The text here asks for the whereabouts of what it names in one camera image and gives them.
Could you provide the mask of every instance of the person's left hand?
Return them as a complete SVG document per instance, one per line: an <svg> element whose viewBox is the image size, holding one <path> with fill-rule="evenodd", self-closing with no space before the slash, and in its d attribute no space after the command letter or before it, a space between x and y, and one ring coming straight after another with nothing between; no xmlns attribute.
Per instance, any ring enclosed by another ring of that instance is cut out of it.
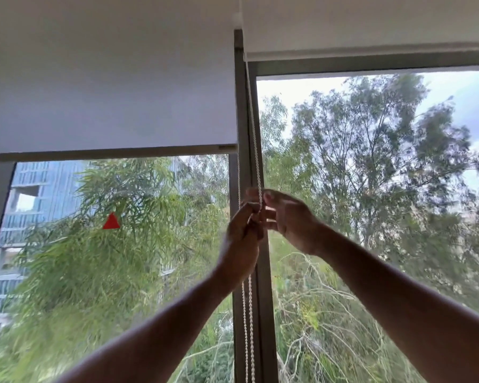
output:
<svg viewBox="0 0 479 383"><path fill-rule="evenodd" d="M259 210L257 203L245 203L227 227L213 273L229 293L253 272L257 263L258 244L263 237L262 225L258 222Z"/></svg>

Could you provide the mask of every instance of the sky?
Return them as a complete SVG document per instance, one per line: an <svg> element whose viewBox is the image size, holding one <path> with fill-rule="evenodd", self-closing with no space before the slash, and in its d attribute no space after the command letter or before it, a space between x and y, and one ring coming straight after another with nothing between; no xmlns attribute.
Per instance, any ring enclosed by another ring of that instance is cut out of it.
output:
<svg viewBox="0 0 479 383"><path fill-rule="evenodd" d="M456 124L466 125L472 136L472 149L479 150L479 71L441 71L426 72L424 84L429 93L417 110L424 112L429 107L444 102L453 96L456 105L454 120ZM257 81L259 110L264 109L262 99L266 96L280 96L288 108L288 124L285 136L291 130L292 108L295 104L309 99L314 90L327 93L332 89L340 90L346 77L288 78ZM465 179L472 188L479 187L479 178L475 171L465 173Z"/></svg>

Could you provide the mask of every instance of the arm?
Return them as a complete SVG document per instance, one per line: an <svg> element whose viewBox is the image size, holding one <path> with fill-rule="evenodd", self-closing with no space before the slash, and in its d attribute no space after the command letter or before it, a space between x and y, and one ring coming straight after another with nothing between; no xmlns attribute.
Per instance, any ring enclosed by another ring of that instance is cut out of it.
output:
<svg viewBox="0 0 479 383"><path fill-rule="evenodd" d="M329 263L426 380L479 382L479 315L320 223L301 201L272 190L263 197L273 209L266 226Z"/></svg>
<svg viewBox="0 0 479 383"><path fill-rule="evenodd" d="M262 229L247 203L231 220L216 268L176 302L98 349L59 383L166 382L213 311L253 271Z"/></svg>

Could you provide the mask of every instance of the window pane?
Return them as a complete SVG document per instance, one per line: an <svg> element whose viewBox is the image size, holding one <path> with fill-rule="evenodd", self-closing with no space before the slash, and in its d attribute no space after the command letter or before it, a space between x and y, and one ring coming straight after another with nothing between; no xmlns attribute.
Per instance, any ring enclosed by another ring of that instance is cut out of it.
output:
<svg viewBox="0 0 479 383"><path fill-rule="evenodd" d="M479 71L259 81L265 185L479 312ZM331 268L270 234L281 382L421 382Z"/></svg>
<svg viewBox="0 0 479 383"><path fill-rule="evenodd" d="M0 381L51 381L214 266L226 155L18 163L0 229ZM19 209L21 195L34 201ZM119 229L103 230L114 212ZM230 381L232 301L176 371Z"/></svg>

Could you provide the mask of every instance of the red triangle sticker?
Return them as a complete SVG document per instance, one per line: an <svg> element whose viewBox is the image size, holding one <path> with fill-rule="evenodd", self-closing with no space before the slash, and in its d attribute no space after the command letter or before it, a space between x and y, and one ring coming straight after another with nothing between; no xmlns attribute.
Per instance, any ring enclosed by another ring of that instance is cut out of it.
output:
<svg viewBox="0 0 479 383"><path fill-rule="evenodd" d="M117 221L117 218L115 217L115 214L112 212L110 215L108 215L108 219L103 225L103 230L113 230L121 227L119 225L119 222Z"/></svg>

